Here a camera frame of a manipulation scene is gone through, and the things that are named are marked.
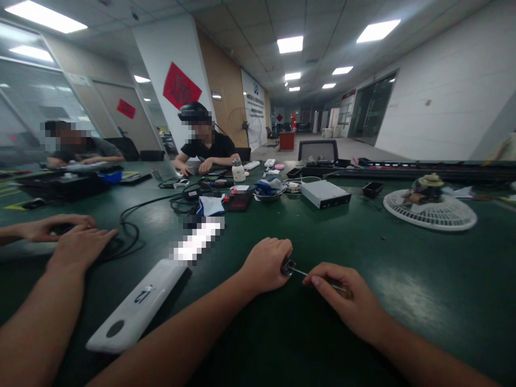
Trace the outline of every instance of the plastic bottle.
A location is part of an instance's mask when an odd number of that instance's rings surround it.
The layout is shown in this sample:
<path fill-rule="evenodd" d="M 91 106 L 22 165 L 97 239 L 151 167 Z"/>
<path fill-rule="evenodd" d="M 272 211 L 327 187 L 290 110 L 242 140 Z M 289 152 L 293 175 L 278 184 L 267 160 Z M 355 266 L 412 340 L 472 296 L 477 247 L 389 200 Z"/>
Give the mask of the plastic bottle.
<path fill-rule="evenodd" d="M 240 159 L 233 160 L 233 168 L 231 168 L 231 172 L 233 172 L 235 183 L 243 182 L 246 179 L 246 170 L 243 168 Z"/>

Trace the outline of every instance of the white remote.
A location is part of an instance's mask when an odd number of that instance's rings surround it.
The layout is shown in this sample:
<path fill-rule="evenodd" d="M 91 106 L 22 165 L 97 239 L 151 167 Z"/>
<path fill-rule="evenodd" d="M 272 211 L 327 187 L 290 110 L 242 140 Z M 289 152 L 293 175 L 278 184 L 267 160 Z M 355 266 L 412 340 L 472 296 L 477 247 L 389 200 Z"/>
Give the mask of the white remote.
<path fill-rule="evenodd" d="M 159 261 L 93 334 L 86 348 L 119 354 L 135 345 L 186 268 L 185 262 Z"/>
<path fill-rule="evenodd" d="M 259 165 L 260 165 L 259 161 L 251 161 L 251 162 L 248 162 L 247 164 L 245 164 L 243 168 L 245 170 L 251 170 L 253 168 L 256 168 Z"/>
<path fill-rule="evenodd" d="M 270 168 L 270 167 L 273 167 L 275 162 L 276 162 L 276 159 L 268 159 L 268 160 L 265 162 L 264 166 L 265 166 L 265 167 L 269 167 L 269 168 Z"/>

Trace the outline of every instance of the fan grille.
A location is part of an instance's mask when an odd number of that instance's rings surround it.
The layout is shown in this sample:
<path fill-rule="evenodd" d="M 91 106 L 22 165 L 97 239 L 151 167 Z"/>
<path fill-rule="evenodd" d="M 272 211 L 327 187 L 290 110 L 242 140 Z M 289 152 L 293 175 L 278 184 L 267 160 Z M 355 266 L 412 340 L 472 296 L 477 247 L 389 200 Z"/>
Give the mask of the fan grille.
<path fill-rule="evenodd" d="M 469 230 L 477 223 L 477 214 L 451 196 L 442 196 L 441 203 L 402 206 L 407 190 L 394 191 L 383 199 L 383 205 L 394 216 L 409 223 L 441 231 Z"/>

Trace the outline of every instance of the green workbench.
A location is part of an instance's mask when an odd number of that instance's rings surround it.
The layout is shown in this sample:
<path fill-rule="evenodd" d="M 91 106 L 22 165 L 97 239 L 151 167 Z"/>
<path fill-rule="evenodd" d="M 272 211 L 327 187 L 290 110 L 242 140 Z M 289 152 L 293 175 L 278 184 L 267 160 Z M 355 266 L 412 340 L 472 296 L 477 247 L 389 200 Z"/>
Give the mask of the green workbench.
<path fill-rule="evenodd" d="M 288 171 L 296 162 L 286 164 Z M 124 167 L 141 173 L 157 168 L 163 178 L 174 173 L 169 162 Z M 246 183 L 257 181 L 262 173 L 263 167 L 255 168 Z M 331 181 L 354 194 L 349 205 L 318 210 L 304 197 L 283 195 L 274 203 L 253 200 L 246 213 L 226 214 L 222 236 L 182 277 L 147 332 L 235 273 L 261 239 L 290 238 L 292 259 L 300 270 L 309 271 L 321 261 L 357 269 L 398 321 L 503 385 L 514 385 L 516 213 L 495 203 L 469 201 L 478 215 L 473 229 L 434 232 L 364 203 L 360 190 L 364 180 Z M 384 183 L 382 195 L 411 185 L 409 181 Z M 0 226 L 76 212 L 92 215 L 101 228 L 115 228 L 124 209 L 173 193 L 158 189 L 152 179 L 74 204 L 33 211 L 3 209 L 28 198 L 20 193 L 0 198 Z M 129 219 L 139 225 L 146 245 L 88 273 L 82 313 L 56 385 L 84 385 L 114 359 L 87 351 L 87 340 L 157 261 L 168 257 L 173 243 L 187 234 L 167 200 L 145 206 Z M 126 243 L 131 240 L 123 232 L 120 237 Z M 53 248 L 52 243 L 25 242 L 1 248 L 0 324 L 22 304 Z M 264 386 L 271 381 L 325 387 L 405 385 L 400 373 L 355 337 L 301 280 L 301 275 L 294 274 L 285 287 L 248 305 L 191 385 Z"/>

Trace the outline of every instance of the red banner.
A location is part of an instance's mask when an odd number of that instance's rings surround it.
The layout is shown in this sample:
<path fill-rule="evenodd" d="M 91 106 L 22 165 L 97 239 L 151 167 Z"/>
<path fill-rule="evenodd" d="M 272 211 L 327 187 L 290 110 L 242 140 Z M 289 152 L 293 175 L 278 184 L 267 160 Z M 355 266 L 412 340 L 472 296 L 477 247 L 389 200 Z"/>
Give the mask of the red banner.
<path fill-rule="evenodd" d="M 129 105 L 128 102 L 125 102 L 123 99 L 120 99 L 117 110 L 131 119 L 134 118 L 134 114 L 136 113 L 136 109 L 133 106 Z"/>
<path fill-rule="evenodd" d="M 163 97 L 180 109 L 187 103 L 199 101 L 201 93 L 202 90 L 172 62 L 163 86 Z"/>

